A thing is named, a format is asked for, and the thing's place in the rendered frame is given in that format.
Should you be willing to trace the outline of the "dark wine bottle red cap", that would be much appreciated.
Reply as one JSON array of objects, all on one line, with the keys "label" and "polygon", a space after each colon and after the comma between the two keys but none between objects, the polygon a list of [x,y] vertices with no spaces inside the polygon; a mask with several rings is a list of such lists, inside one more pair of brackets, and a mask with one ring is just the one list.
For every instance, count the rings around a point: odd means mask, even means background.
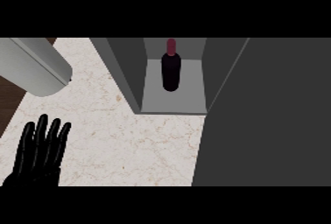
[{"label": "dark wine bottle red cap", "polygon": [[166,91],[177,90],[180,85],[181,57],[175,53],[175,40],[166,40],[166,52],[160,57],[160,79]]}]

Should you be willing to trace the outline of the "grey open cabinet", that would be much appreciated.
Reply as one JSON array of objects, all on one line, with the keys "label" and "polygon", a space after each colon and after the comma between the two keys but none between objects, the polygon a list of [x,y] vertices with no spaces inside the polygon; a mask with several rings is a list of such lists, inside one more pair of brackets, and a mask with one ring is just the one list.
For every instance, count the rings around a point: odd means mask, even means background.
[{"label": "grey open cabinet", "polygon": [[91,44],[131,111],[144,115],[205,115],[248,43],[246,38],[177,38],[180,83],[162,88],[165,38],[92,38]]}]

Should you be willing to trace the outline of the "dark grey cabinet door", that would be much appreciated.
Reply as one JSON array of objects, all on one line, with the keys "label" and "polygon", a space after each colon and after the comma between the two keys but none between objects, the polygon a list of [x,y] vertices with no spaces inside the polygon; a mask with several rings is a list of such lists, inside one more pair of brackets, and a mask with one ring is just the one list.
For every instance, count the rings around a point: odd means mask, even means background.
[{"label": "dark grey cabinet door", "polygon": [[252,38],[203,120],[196,186],[331,186],[331,38]]}]

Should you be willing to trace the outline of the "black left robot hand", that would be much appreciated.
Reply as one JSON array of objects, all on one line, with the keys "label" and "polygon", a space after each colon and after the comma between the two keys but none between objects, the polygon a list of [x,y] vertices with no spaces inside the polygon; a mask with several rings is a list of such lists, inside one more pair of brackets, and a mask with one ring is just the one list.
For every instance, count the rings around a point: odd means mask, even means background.
[{"label": "black left robot hand", "polygon": [[60,124],[59,118],[47,124],[47,114],[25,124],[4,187],[57,186],[69,130],[70,123]]}]

